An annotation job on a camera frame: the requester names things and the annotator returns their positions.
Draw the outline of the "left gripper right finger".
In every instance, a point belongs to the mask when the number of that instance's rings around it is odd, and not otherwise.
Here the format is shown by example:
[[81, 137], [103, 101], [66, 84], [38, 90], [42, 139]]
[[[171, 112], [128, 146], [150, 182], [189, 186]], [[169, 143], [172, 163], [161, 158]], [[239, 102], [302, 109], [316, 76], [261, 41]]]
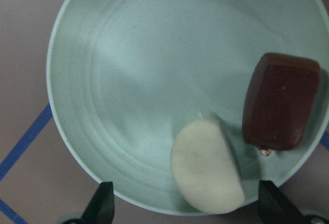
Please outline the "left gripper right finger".
[[258, 215], [263, 223], [328, 223], [328, 219], [315, 214], [302, 214], [297, 207], [270, 180], [260, 180], [258, 189]]

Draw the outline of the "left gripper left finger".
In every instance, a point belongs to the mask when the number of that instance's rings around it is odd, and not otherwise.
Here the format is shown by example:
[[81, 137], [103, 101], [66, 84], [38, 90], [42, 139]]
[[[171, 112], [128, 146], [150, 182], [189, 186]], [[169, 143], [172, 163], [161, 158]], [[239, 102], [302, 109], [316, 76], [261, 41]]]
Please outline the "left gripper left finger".
[[67, 223], [111, 224], [115, 215], [114, 187], [112, 182], [102, 182], [95, 191], [82, 216], [64, 221]]

